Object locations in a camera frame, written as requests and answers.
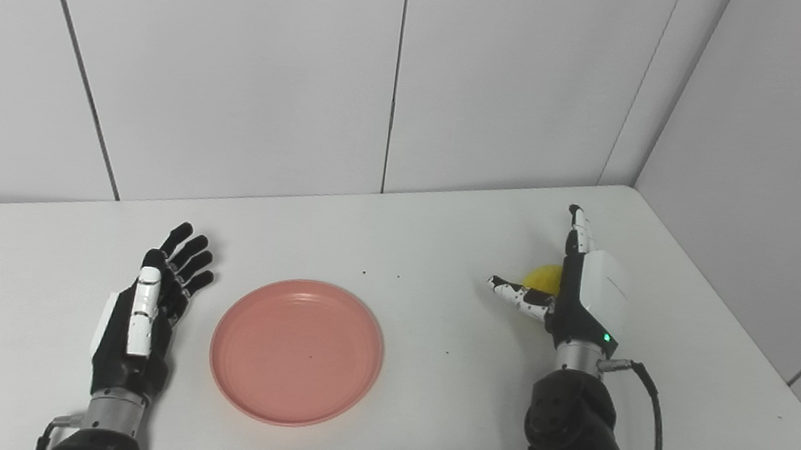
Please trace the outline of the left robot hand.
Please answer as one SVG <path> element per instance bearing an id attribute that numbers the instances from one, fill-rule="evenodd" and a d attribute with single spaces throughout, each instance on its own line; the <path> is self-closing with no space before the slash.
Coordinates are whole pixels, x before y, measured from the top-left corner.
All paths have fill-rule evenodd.
<path id="1" fill-rule="evenodd" d="M 146 252 L 134 282 L 107 315 L 91 361 L 93 395 L 123 389 L 154 401 L 168 381 L 174 327 L 202 288 L 213 283 L 214 255 L 205 235 L 189 222 Z"/>

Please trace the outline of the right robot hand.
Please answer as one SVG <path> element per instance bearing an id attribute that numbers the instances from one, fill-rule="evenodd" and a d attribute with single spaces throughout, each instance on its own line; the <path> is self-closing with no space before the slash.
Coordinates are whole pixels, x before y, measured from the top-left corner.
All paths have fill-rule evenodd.
<path id="1" fill-rule="evenodd" d="M 592 223 L 581 206 L 569 207 L 570 228 L 558 292 L 488 278 L 488 286 L 508 304 L 537 319 L 552 335 L 554 345 L 586 341 L 598 347 L 604 359 L 614 356 L 625 329 L 629 298 L 623 266 L 598 249 Z"/>

